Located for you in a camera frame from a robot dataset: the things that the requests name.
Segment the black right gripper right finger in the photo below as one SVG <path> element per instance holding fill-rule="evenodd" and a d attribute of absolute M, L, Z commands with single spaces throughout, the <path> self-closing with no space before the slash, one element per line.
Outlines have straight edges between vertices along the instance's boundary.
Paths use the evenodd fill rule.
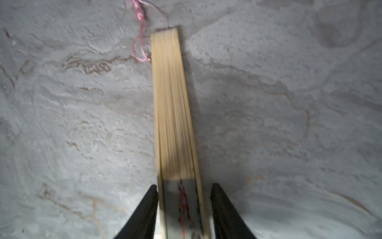
<path fill-rule="evenodd" d="M 212 185 L 210 200 L 216 239 L 256 239 L 218 183 Z"/>

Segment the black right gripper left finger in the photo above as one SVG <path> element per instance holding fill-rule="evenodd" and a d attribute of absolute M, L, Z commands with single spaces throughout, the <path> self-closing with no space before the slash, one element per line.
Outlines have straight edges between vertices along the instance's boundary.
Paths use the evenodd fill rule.
<path fill-rule="evenodd" d="M 151 185 L 141 202 L 115 239 L 153 239 L 156 225 L 158 192 Z"/>

